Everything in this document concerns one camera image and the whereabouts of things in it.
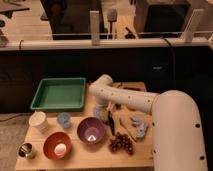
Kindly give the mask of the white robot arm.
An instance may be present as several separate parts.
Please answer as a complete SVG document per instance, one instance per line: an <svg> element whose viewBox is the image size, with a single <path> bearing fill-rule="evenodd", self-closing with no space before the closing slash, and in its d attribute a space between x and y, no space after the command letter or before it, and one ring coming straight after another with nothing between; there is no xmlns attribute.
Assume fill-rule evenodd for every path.
<svg viewBox="0 0 213 171"><path fill-rule="evenodd" d="M152 116L155 171L208 171L200 113L191 96L178 90L127 90L112 83L104 74L89 91L99 106L111 101Z"/></svg>

